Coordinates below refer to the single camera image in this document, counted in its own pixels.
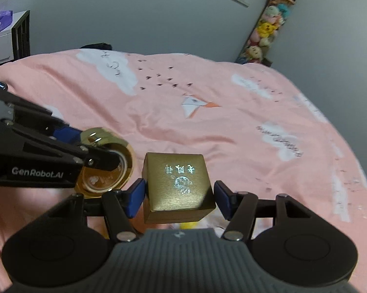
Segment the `round gold tin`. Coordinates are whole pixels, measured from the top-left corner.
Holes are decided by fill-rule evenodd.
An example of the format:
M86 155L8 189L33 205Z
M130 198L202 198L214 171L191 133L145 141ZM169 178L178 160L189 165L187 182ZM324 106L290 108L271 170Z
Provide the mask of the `round gold tin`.
M89 153L75 185L88 198L123 188L134 171L131 145L106 128L90 128L80 134L80 145Z

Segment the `yellow cap bottle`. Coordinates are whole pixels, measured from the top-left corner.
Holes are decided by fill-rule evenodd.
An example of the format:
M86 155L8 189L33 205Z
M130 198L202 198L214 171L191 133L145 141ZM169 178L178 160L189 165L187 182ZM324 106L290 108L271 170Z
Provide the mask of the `yellow cap bottle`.
M196 229L198 226L198 222L197 221L192 221L192 222L184 222L184 223L180 223L179 224L179 228L180 230L191 230L191 229Z

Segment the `gold square gift box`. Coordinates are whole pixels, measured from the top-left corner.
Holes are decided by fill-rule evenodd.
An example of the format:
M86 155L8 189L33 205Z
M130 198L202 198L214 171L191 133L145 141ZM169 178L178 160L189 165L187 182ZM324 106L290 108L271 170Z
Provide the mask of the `gold square gift box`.
M143 203L146 224L196 222L216 208L201 154L148 152L142 178L147 185Z

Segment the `pink cloud-print bed quilt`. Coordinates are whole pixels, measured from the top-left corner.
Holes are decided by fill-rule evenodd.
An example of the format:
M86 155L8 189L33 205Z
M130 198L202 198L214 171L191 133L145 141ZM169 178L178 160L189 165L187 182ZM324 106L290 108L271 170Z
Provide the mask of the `pink cloud-print bed quilt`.
M189 54L79 49L0 66L9 91L74 128L104 127L136 155L201 154L211 181L261 199L286 193L347 234L367 292L367 178L321 111L284 75L259 64Z

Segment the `white bedside cabinet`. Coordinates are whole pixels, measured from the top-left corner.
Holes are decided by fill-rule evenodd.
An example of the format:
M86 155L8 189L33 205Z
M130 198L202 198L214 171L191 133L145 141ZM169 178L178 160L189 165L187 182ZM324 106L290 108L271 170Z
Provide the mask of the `white bedside cabinet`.
M30 11L14 13L12 23L0 32L0 65L31 55Z

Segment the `hanging plush toy column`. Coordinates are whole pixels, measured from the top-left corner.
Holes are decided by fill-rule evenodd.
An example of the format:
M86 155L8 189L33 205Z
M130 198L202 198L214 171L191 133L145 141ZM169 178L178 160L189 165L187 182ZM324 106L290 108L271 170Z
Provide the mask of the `hanging plush toy column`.
M279 30L289 17L295 2L296 0L267 0L256 26L236 59L236 63L265 64L269 62L266 59L267 53L279 35Z

